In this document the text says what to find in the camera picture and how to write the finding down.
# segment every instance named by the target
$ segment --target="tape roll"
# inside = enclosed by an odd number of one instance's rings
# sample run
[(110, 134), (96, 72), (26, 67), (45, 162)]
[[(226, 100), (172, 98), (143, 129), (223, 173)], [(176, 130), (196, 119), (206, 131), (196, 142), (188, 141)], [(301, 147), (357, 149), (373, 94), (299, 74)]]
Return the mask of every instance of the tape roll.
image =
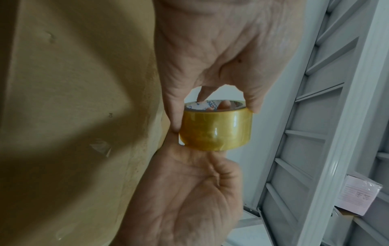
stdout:
[(230, 101), (230, 109), (216, 110), (221, 102), (185, 104), (180, 130), (180, 139), (185, 145), (197, 150), (222, 151), (250, 141), (252, 112), (242, 101)]

